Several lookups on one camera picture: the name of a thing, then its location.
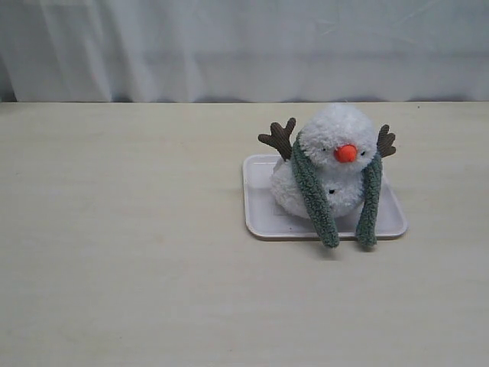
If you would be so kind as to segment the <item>white plush snowman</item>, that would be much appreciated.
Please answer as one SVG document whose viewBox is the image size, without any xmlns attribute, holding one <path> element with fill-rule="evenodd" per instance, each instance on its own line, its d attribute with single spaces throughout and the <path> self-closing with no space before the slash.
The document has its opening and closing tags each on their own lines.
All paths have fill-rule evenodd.
<svg viewBox="0 0 489 367">
<path fill-rule="evenodd" d="M 296 126 L 291 117 L 285 125 L 270 124 L 269 133 L 257 136 L 259 142 L 280 155 L 270 177 L 271 193 L 283 210 L 307 219 L 306 204 L 293 174 L 293 142 Z M 374 156 L 393 155 L 396 135 L 385 124 L 377 131 L 360 109 L 344 103 L 332 103 L 319 110 L 298 132 L 300 152 L 312 164 L 319 188 L 331 207 L 332 215 L 346 216 L 364 200 L 364 175 Z"/>
</svg>

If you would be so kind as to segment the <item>green fuzzy scarf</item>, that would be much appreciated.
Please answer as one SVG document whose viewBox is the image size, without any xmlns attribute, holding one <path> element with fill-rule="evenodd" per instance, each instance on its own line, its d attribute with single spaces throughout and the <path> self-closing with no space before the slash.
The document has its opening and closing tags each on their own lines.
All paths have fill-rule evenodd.
<svg viewBox="0 0 489 367">
<path fill-rule="evenodd" d="M 300 137 L 300 135 L 296 137 L 292 146 L 290 163 L 293 178 L 319 240 L 325 247 L 336 248 L 339 246 L 340 237 L 330 202 L 311 159 L 300 146 Z M 364 180 L 364 202 L 355 227 L 355 237 L 360 245 L 373 247 L 377 244 L 375 229 L 383 175 L 382 156 L 379 150 L 375 151 L 371 162 L 361 173 Z"/>
</svg>

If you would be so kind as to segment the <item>white plastic tray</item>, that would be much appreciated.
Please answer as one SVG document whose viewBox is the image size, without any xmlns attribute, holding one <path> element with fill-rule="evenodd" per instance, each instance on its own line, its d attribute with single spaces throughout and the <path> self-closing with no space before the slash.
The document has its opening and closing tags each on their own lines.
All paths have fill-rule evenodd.
<svg viewBox="0 0 489 367">
<path fill-rule="evenodd" d="M 253 154 L 242 165 L 244 217 L 249 232 L 263 240 L 317 240 L 308 219 L 288 214 L 272 193 L 270 177 L 278 154 Z M 408 230 L 408 221 L 387 176 L 382 177 L 375 233 L 377 239 L 397 239 Z"/>
</svg>

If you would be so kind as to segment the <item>white backdrop curtain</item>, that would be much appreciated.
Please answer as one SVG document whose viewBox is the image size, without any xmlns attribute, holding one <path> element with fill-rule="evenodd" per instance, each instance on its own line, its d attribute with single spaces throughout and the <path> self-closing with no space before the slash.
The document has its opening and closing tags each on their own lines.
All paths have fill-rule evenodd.
<svg viewBox="0 0 489 367">
<path fill-rule="evenodd" d="M 485 101 L 486 1 L 3 1 L 19 102 Z"/>
</svg>

